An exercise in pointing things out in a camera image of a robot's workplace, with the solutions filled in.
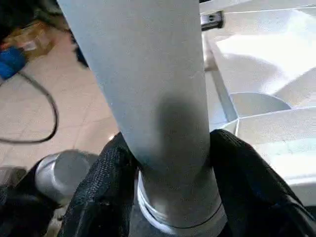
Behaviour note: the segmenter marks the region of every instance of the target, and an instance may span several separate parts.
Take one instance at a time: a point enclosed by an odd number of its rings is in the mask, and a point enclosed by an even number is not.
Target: blue object
[[[0,77],[3,80],[9,79],[26,64],[22,52],[16,47],[9,47],[0,51]]]

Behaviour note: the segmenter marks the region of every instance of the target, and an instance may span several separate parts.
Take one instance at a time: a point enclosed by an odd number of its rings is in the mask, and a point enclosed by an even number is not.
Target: cylindrical pipe
[[[198,2],[59,2],[141,164],[147,210],[175,228],[207,222],[221,201],[205,166],[209,131]]]

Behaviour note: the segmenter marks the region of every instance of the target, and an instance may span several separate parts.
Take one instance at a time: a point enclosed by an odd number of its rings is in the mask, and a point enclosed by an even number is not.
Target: beige floor tile
[[[6,103],[0,113],[2,133],[21,133],[35,116],[42,102],[41,97],[19,102]]]
[[[1,138],[8,138],[8,139],[18,139],[20,134],[2,134],[0,131]],[[0,143],[0,164],[5,158],[6,154],[13,148],[13,145],[8,143]]]
[[[80,130],[75,148],[99,154],[117,133],[117,124],[112,117],[85,124]]]
[[[68,71],[65,71],[54,85],[53,91],[63,91],[96,83],[92,71],[82,67],[79,63],[67,69]]]
[[[37,145],[19,145],[6,154],[2,165],[18,165],[30,169],[37,161],[46,155],[73,148],[80,127],[59,129],[49,141]],[[48,132],[22,134],[20,139],[39,139],[48,135]]]
[[[66,90],[53,95],[55,98],[59,116],[59,127],[81,125],[86,116],[86,112],[98,93],[96,84]],[[34,119],[29,124],[28,131],[51,130],[53,127],[53,115],[51,107],[44,102]]]
[[[49,154],[72,149],[75,146],[80,128],[80,126],[75,126],[59,129],[50,141],[39,145],[36,157],[42,158]]]
[[[84,123],[90,123],[112,117],[111,109],[105,100],[104,95],[101,91],[98,93],[96,98],[93,100],[89,110],[87,111]]]
[[[0,102],[11,101],[12,96],[15,95],[21,86],[22,81],[18,75],[5,81],[0,85]]]

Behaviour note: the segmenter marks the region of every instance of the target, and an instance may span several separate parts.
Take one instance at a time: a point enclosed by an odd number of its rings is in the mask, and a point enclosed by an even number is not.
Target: cable
[[[2,138],[0,137],[0,143],[9,143],[9,144],[15,144],[15,145],[26,145],[26,144],[38,144],[38,143],[43,143],[46,141],[49,141],[52,139],[58,129],[58,124],[59,124],[59,114],[58,114],[58,109],[57,105],[54,101],[54,98],[51,96],[51,94],[43,87],[41,84],[39,84],[35,79],[31,78],[27,74],[25,74],[22,71],[19,71],[18,74],[29,84],[31,84],[35,89],[39,90],[48,100],[52,110],[53,110],[53,116],[54,116],[54,127],[52,132],[45,138],[39,139],[39,140],[14,140],[14,139],[7,139],[7,138]]]

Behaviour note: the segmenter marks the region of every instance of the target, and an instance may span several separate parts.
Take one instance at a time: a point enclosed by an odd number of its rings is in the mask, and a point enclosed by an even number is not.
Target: floor
[[[56,100],[60,126],[56,136],[39,145],[0,144],[0,165],[31,168],[44,156],[65,149],[100,153],[118,132],[93,73],[73,53],[69,35],[59,34],[56,46],[23,69],[46,87]],[[15,75],[0,86],[0,136],[38,139],[53,127],[45,97]]]

